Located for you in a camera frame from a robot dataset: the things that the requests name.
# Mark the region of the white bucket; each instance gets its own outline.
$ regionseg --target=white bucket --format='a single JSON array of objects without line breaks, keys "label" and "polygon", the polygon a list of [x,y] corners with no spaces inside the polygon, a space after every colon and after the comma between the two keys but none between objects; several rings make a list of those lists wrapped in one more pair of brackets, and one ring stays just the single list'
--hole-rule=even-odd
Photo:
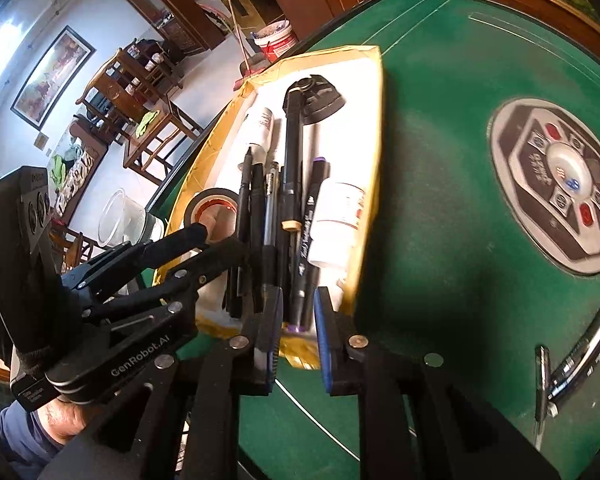
[{"label": "white bucket", "polygon": [[115,247],[129,241],[137,244],[144,232],[147,212],[135,200],[117,190],[102,210],[98,224],[98,243],[101,246]]},{"label": "white bucket", "polygon": [[277,60],[287,50],[298,43],[291,23],[288,20],[273,22],[253,35],[253,41],[271,62]]}]

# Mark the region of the picture frame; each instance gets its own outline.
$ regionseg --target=picture frame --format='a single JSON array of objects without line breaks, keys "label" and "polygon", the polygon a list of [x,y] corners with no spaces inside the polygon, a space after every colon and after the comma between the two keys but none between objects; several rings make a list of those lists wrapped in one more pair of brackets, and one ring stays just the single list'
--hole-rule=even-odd
[{"label": "picture frame", "polygon": [[11,111],[40,130],[95,49],[68,25],[56,36],[20,88]]}]

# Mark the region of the green cloth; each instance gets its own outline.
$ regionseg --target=green cloth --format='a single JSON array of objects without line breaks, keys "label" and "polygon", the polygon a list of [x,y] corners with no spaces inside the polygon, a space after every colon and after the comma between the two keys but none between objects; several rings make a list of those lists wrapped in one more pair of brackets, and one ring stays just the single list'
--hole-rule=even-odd
[{"label": "green cloth", "polygon": [[[575,277],[535,248],[504,201],[486,132],[503,102],[535,97],[569,109],[600,139],[600,65],[478,0],[382,0],[311,50],[347,44],[378,44],[384,69],[381,195],[357,327],[415,358],[442,355],[461,386],[531,438],[534,347],[546,344],[557,366],[600,307],[600,274]],[[176,191],[165,189],[165,202]],[[327,396],[318,372],[283,360],[278,379],[359,456],[354,397]],[[358,461],[279,385],[241,399],[240,445],[276,480],[358,477]],[[600,365],[547,421],[542,453],[573,480],[599,447]]]},{"label": "green cloth", "polygon": [[52,157],[53,167],[51,168],[51,180],[56,184],[56,187],[60,189],[64,180],[66,179],[66,166],[64,160],[60,155],[54,155]]},{"label": "green cloth", "polygon": [[159,113],[160,112],[154,110],[153,112],[147,112],[144,114],[142,121],[140,121],[140,124],[138,124],[138,127],[136,128],[136,137],[138,137],[138,139],[144,135],[147,126],[149,126],[151,121],[153,121]]}]

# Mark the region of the pen on table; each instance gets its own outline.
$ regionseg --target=pen on table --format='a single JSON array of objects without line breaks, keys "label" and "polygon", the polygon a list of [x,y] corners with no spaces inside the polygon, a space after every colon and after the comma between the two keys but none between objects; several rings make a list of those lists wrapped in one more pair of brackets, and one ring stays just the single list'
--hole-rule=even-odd
[{"label": "pen on table", "polygon": [[[238,193],[237,211],[235,214],[235,236],[241,242],[248,241],[249,229],[249,184],[251,183],[251,147],[244,155],[242,164],[242,178],[240,180],[240,191]],[[227,310],[231,317],[242,317],[243,286],[245,281],[245,269],[243,267],[232,267],[229,269]]]},{"label": "pen on table", "polygon": [[262,243],[262,288],[278,284],[278,253],[276,235],[278,234],[278,186],[280,172],[278,163],[273,162],[267,173],[267,206],[264,217],[264,239]]},{"label": "pen on table", "polygon": [[[284,171],[284,166],[280,168],[280,175]],[[282,182],[278,187],[278,221],[277,223],[277,234],[276,234],[276,248],[278,250],[278,286],[282,289],[283,295],[283,310],[284,320],[288,321],[289,307],[290,307],[290,295],[291,295],[291,275],[289,273],[289,253],[291,250],[291,232],[285,231],[282,228]]]},{"label": "pen on table", "polygon": [[290,332],[309,330],[314,316],[314,289],[320,275],[320,269],[312,266],[307,261],[307,256],[311,246],[310,232],[314,220],[315,203],[318,200],[320,185],[327,178],[328,172],[329,164],[323,157],[320,156],[314,159],[304,205],[298,256],[294,260],[296,263],[292,275],[293,285],[289,307],[289,325],[287,327]]},{"label": "pen on table", "polygon": [[551,359],[546,346],[536,347],[536,422],[534,424],[534,445],[538,451],[542,446],[546,415],[549,409],[549,389]]},{"label": "pen on table", "polygon": [[265,220],[264,167],[254,164],[251,175],[250,231],[251,231],[251,290],[253,308],[262,312],[262,235]]}]

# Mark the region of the hand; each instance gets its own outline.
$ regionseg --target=hand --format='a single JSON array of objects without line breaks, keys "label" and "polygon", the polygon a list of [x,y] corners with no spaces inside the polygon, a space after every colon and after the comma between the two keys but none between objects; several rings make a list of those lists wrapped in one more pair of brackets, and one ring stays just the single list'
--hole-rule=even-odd
[{"label": "hand", "polygon": [[99,411],[97,405],[83,406],[54,399],[38,409],[38,417],[48,436],[64,445],[80,433]]}]

